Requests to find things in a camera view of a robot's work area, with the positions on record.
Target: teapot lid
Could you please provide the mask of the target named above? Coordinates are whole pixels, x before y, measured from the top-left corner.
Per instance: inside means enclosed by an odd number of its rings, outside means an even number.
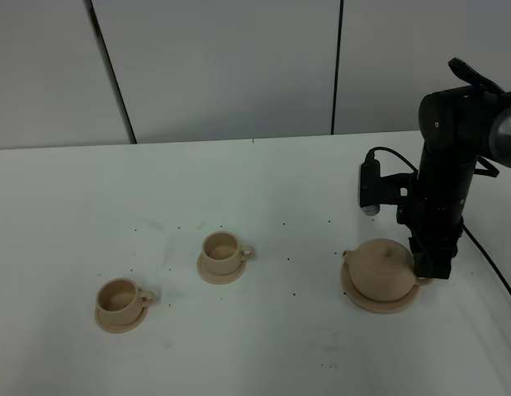
[[[346,251],[343,257],[349,265],[367,266],[380,273],[395,273],[412,266],[413,256],[401,244],[390,239],[372,239],[355,251]]]

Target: teapot spout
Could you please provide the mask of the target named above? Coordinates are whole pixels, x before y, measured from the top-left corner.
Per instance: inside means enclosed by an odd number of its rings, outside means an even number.
[[[345,260],[349,266],[352,264],[351,261],[353,254],[354,254],[353,250],[346,250],[345,252],[343,252],[343,260]]]

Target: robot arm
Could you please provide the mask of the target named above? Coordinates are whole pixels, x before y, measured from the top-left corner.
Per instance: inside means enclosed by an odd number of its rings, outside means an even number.
[[[424,138],[419,170],[380,176],[371,150],[360,166],[358,200],[367,215],[397,205],[397,222],[411,231],[415,275],[447,279],[462,233],[462,210],[474,174],[496,177],[485,158],[511,167],[511,92],[455,58],[449,66],[470,84],[427,95],[419,108]],[[476,169],[477,162],[486,170]],[[400,189],[407,189],[402,196]]]

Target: white wall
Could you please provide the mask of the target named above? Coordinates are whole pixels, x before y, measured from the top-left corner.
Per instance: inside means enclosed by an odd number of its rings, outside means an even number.
[[[129,143],[82,0],[0,0],[0,149]]]
[[[94,0],[139,143],[329,134],[339,0]]]
[[[456,56],[511,91],[511,0],[345,0],[334,133],[418,129]]]

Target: beige ceramic cup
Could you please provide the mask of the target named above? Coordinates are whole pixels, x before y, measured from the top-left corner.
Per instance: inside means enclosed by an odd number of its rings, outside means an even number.
[[[395,301],[405,297],[414,286],[432,282],[415,276],[409,250],[388,239],[368,241],[355,251],[345,251],[343,258],[356,289],[375,301]]]
[[[253,258],[253,247],[241,245],[232,233],[212,233],[202,243],[201,265],[206,271],[227,276],[237,271],[243,262]]]
[[[148,308],[155,300],[152,291],[140,290],[132,280],[113,279],[97,293],[97,315],[105,326],[126,326],[136,321],[144,308]]]

